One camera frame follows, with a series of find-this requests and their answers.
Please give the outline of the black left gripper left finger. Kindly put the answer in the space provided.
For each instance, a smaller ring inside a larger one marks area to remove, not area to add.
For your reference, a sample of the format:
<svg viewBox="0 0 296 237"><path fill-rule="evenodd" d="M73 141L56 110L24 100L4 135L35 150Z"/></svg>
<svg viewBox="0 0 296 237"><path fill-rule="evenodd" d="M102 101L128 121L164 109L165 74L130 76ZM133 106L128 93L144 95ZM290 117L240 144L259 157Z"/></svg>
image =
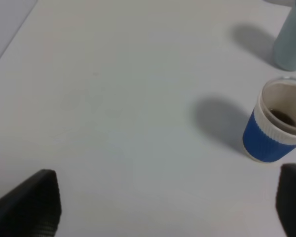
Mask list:
<svg viewBox="0 0 296 237"><path fill-rule="evenodd" d="M0 237L53 237L61 214L57 174L42 169L0 198Z"/></svg>

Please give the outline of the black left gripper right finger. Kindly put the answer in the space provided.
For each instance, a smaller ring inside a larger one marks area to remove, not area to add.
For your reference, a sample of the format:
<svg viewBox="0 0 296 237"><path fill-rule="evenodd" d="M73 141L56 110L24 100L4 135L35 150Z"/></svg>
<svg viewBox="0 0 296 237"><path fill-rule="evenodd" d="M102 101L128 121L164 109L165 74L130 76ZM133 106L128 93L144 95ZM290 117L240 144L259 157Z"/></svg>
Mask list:
<svg viewBox="0 0 296 237"><path fill-rule="evenodd" d="M276 210L288 237L296 237L296 163L281 166Z"/></svg>

